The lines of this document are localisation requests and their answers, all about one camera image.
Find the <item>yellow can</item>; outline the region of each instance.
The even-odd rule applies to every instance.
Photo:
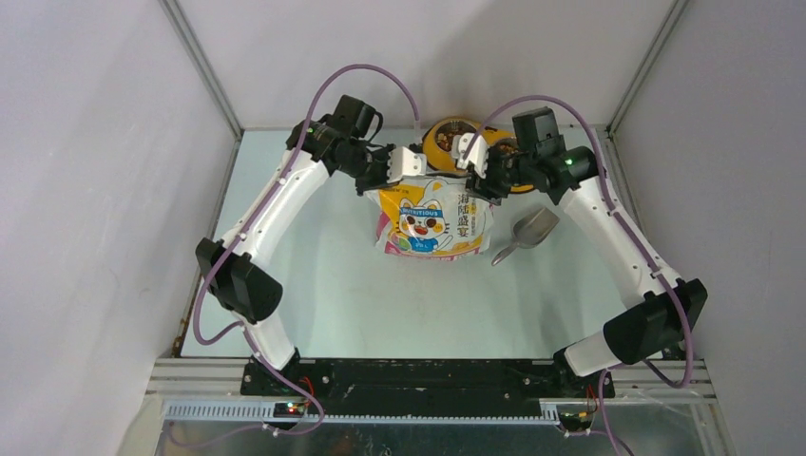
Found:
[[[458,169],[451,157],[453,137],[465,133],[475,133],[480,123],[461,117],[448,117],[434,124],[423,136],[423,153],[429,165],[441,172],[455,176],[467,176],[467,171]],[[481,135],[490,146],[498,145],[511,151],[517,150],[515,135],[507,130],[487,127]],[[526,193],[533,190],[532,185],[518,185],[512,187],[512,193]]]

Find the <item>scoop handle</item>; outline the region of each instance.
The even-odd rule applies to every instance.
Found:
[[[510,245],[507,246],[506,249],[502,250],[501,252],[498,252],[498,255],[496,255],[495,258],[492,259],[492,265],[495,266],[496,264],[498,264],[501,261],[503,261],[504,258],[509,257],[509,254],[514,252],[515,249],[517,249],[517,248],[518,248],[518,243],[517,242],[512,242]]]

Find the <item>cartoon cat illustration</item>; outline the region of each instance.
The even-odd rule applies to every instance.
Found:
[[[433,197],[436,190],[447,184],[444,180],[433,180],[417,204],[406,198],[400,201],[398,229],[409,237],[412,250],[417,253],[428,254],[440,250],[453,239],[442,213],[442,205]]]

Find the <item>black joint housing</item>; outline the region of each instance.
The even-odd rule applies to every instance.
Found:
[[[574,369],[568,364],[566,360],[566,349],[559,350],[554,353],[554,364],[552,365],[555,371],[554,386],[563,392],[574,392],[585,390],[587,386],[591,386],[595,390],[598,388],[599,375],[601,371],[593,372],[586,377],[579,377],[574,373]],[[610,381],[604,386],[604,397],[615,397],[616,391],[613,387],[613,382]]]
[[[474,198],[480,198],[492,204],[501,204],[501,200],[509,195],[513,181],[513,165],[515,161],[507,152],[491,147],[487,151],[487,177],[481,179],[472,166],[468,171],[470,176],[465,181],[465,189]]]
[[[699,279],[678,280],[675,294],[694,329],[708,293]],[[644,295],[644,303],[634,306],[604,323],[604,340],[623,363],[630,365],[659,352],[683,338],[682,323],[669,293]]]
[[[540,160],[538,168],[545,180],[538,180],[534,184],[538,190],[548,194],[554,204],[559,204],[568,190],[578,189],[580,182],[599,175],[596,156],[584,146]]]
[[[372,106],[349,95],[342,95],[326,124],[348,138],[363,138],[370,131],[375,112]]]
[[[196,259],[206,276],[225,249],[204,238],[196,246]],[[282,285],[250,261],[248,255],[230,254],[210,283],[210,294],[228,311],[243,315],[251,324],[268,318],[282,298]]]
[[[556,155],[566,150],[566,142],[554,117],[547,107],[532,109],[512,117],[518,148],[536,154],[535,158]]]

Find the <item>red wire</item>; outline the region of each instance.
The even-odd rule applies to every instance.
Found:
[[[591,395],[591,397],[593,397],[593,405],[596,406],[593,409],[593,411],[591,411],[591,413],[596,413],[597,411],[599,411],[599,400],[596,397],[596,391],[593,390],[593,387],[588,385],[587,386],[587,392]]]
[[[299,380],[300,380],[300,381],[302,381],[302,382],[305,382],[305,384],[306,384],[306,385],[308,385],[308,391],[310,391],[310,392],[311,392],[311,395],[312,395],[312,396],[316,396],[316,394],[314,393],[314,384],[313,384],[313,383],[311,383],[311,379],[310,379],[310,378],[308,378],[307,376],[305,376],[305,377],[300,378]],[[310,406],[310,405],[311,405],[311,401],[310,401],[310,400],[309,400],[308,402],[306,402],[306,403],[305,403],[305,407]]]
[[[585,411],[590,413],[590,385],[585,389]]]

